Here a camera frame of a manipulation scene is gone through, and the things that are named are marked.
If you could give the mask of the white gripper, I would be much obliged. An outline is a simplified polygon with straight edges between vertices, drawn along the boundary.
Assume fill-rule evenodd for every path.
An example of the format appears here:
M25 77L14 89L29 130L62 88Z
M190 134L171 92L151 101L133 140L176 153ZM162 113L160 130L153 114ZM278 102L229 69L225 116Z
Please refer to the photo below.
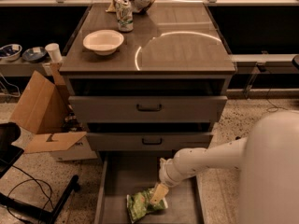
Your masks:
M177 186L182 181L182 175L172 159L160 158L159 179L162 183L155 185L149 200L152 205L158 204L167 195L169 188Z

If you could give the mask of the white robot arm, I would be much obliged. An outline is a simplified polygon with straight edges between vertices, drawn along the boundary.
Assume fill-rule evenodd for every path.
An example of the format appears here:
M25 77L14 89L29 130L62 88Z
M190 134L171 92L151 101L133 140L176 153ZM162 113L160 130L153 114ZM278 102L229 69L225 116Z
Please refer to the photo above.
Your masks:
M160 160L150 202L206 168L241 171L238 224L299 224L299 112L260 119L249 136L212 148L183 148Z

